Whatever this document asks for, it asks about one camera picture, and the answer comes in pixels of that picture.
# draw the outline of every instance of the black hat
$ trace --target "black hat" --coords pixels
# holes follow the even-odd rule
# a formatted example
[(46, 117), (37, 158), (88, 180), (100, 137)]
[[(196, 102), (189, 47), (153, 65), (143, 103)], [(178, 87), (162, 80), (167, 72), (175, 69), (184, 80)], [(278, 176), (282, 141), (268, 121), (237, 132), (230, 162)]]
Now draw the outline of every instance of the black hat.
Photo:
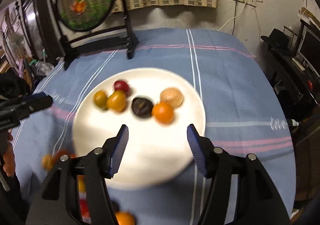
[(292, 51), (288, 49), (289, 38), (280, 30), (273, 29), (269, 36), (261, 36), (261, 39), (270, 45), (273, 50), (292, 55)]

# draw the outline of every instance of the remote control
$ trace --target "remote control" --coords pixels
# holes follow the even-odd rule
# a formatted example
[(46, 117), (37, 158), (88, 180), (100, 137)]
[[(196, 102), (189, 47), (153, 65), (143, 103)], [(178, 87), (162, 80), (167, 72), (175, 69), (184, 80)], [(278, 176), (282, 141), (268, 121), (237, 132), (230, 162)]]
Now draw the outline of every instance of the remote control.
[(292, 60), (300, 68), (300, 70), (305, 71), (305, 68), (302, 66), (302, 64), (296, 58), (292, 58)]

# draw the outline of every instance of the orange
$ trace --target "orange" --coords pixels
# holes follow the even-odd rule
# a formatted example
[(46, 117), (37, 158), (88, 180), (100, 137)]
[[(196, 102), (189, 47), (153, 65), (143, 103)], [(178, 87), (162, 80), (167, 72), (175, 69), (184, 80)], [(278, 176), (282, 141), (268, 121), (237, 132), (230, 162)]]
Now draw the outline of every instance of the orange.
[(116, 90), (107, 99), (107, 108), (121, 112), (127, 105), (127, 96), (123, 90)]
[(102, 90), (98, 91), (97, 93), (95, 93), (95, 95), (93, 96), (93, 101), (94, 103), (102, 109), (106, 108), (106, 104), (107, 104), (107, 99), (108, 96), (106, 95), (106, 93)]
[(160, 123), (170, 124), (174, 120), (174, 110), (166, 102), (159, 102), (152, 109), (151, 113)]
[(116, 212), (119, 225), (135, 225), (134, 217), (130, 213)]

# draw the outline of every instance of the dark fruit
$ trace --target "dark fruit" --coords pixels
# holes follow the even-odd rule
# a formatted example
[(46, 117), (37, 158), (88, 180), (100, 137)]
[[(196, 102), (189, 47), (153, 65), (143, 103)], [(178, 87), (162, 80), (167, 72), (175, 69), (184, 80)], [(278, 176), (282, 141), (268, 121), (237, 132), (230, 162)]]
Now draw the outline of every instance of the dark fruit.
[(137, 117), (148, 118), (151, 117), (153, 103), (146, 98), (135, 97), (132, 100), (131, 108)]
[(131, 93), (131, 90), (130, 90), (130, 87), (129, 85), (123, 81), (123, 80), (117, 80), (114, 84), (113, 84), (113, 88), (114, 90), (122, 90), (125, 92), (125, 94), (127, 96), (130, 96), (130, 93)]

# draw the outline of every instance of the finger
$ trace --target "finger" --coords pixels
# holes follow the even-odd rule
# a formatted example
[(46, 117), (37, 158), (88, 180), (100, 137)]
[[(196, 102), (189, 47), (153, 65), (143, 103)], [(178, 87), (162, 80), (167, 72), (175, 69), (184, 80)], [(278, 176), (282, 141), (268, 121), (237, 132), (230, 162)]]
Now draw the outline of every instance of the finger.
[(14, 163), (14, 153), (11, 143), (8, 141), (7, 151), (3, 154), (3, 161), (6, 164)]
[(12, 141), (12, 140), (13, 140), (13, 136), (12, 136), (10, 133), (8, 133), (8, 140), (9, 140), (9, 141)]
[(14, 176), (15, 173), (15, 169), (16, 169), (16, 165), (13, 162), (12, 164), (4, 164), (3, 165), (3, 171), (7, 174), (7, 176)]

